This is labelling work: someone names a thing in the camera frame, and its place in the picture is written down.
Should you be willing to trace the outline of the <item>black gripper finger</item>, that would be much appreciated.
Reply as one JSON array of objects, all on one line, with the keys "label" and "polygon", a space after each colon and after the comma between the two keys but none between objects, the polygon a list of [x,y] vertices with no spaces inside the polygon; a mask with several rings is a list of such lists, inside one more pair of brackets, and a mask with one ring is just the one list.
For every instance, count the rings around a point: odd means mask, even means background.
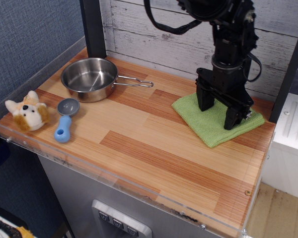
[{"label": "black gripper finger", "polygon": [[228,107],[225,116],[224,129],[231,130],[236,124],[243,119],[243,111],[240,105],[232,105]]},{"label": "black gripper finger", "polygon": [[215,98],[209,90],[205,90],[201,86],[197,85],[196,95],[198,106],[201,111],[204,112],[214,105]]}]

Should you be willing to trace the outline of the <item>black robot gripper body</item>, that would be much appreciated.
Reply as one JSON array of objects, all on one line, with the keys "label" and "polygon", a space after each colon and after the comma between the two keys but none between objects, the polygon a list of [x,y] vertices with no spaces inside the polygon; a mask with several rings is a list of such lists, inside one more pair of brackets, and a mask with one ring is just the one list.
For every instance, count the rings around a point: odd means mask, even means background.
[{"label": "black robot gripper body", "polygon": [[213,69],[198,68],[196,86],[209,90],[215,100],[227,108],[240,105],[243,109],[243,119],[251,115],[254,101],[246,92],[245,84],[249,81],[251,61],[244,60],[237,64],[223,64],[218,60],[212,61]]}]

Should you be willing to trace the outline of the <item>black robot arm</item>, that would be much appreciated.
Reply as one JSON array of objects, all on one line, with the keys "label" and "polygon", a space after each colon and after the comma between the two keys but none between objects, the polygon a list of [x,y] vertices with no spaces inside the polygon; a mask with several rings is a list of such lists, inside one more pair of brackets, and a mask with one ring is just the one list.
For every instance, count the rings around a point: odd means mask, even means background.
[{"label": "black robot arm", "polygon": [[246,92],[251,62],[260,61],[251,53],[257,47],[253,2],[250,0],[180,0],[178,4],[194,19],[212,26],[215,51],[212,70],[198,68],[196,93],[201,111],[215,100],[227,107],[224,128],[231,130],[247,119],[254,104]]}]

